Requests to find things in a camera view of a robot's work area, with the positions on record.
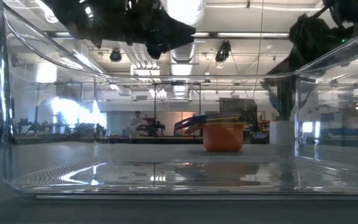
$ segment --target red object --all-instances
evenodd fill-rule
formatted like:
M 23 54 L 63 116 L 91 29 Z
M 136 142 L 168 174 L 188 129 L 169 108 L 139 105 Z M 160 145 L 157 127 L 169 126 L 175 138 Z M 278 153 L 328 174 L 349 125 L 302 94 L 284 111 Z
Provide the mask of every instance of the red object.
M 155 119 L 154 118 L 143 118 L 145 121 L 147 121 L 147 124 L 152 124 Z
M 204 147 L 208 152 L 238 152 L 244 142 L 243 123 L 207 123 L 203 128 Z

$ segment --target table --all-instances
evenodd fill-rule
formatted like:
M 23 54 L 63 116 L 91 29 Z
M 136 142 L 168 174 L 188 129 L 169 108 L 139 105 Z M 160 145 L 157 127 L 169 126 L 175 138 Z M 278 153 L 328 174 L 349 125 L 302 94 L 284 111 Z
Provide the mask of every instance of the table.
M 356 201 L 36 200 L 1 181 L 0 223 L 358 223 Z

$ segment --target clear plastic container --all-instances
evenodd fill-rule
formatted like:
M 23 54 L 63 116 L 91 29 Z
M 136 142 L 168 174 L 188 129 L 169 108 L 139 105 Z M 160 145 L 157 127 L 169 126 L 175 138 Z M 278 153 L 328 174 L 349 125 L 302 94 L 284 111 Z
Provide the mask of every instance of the clear plastic container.
M 193 24 L 198 51 L 191 60 L 170 60 L 182 56 L 179 50 L 154 60 L 141 44 L 104 42 L 108 54 L 121 49 L 122 61 L 115 63 L 106 62 L 103 45 L 98 50 L 73 39 L 60 23 L 45 30 L 37 25 L 45 23 L 42 16 L 33 21 L 7 4 L 0 0 L 0 147 L 4 182 L 18 192 L 57 198 L 358 195 L 358 34 L 300 68 L 274 70 L 292 47 L 288 33 L 280 32 L 296 21 L 277 24 L 273 18 L 282 9 L 262 3 L 249 9 L 207 3 L 201 4 L 203 23 Z M 175 4 L 164 4 L 175 17 Z M 249 10 L 262 22 L 216 19 L 225 6 L 226 13 L 248 18 L 243 12 Z M 56 19 L 47 12 L 47 22 Z M 216 48 L 227 39 L 231 56 L 221 65 Z M 238 115 L 211 115 L 222 113 Z M 200 123 L 178 124 L 200 115 Z M 202 125 L 208 122 L 244 125 L 241 151 L 207 152 Z

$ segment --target spotlight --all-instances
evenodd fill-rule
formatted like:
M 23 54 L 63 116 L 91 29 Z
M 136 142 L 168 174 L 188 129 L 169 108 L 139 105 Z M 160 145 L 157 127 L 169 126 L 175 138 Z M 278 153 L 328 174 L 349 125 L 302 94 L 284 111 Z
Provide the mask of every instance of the spotlight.
M 228 40 L 224 40 L 216 54 L 216 62 L 224 62 L 230 56 L 231 46 Z
M 122 57 L 121 57 L 121 53 L 120 53 L 119 49 L 113 49 L 112 53 L 110 55 L 110 60 L 112 62 L 120 62 L 121 59 L 122 59 Z
M 204 83 L 211 83 L 211 80 L 204 80 Z

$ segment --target person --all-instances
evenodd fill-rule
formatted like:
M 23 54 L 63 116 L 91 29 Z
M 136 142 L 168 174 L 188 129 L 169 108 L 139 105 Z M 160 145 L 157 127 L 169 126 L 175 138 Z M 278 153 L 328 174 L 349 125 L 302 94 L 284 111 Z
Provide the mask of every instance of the person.
M 131 118 L 127 130 L 130 138 L 136 138 L 136 129 L 141 124 L 147 124 L 147 121 L 143 118 L 140 118 L 140 111 L 135 111 L 134 115 Z

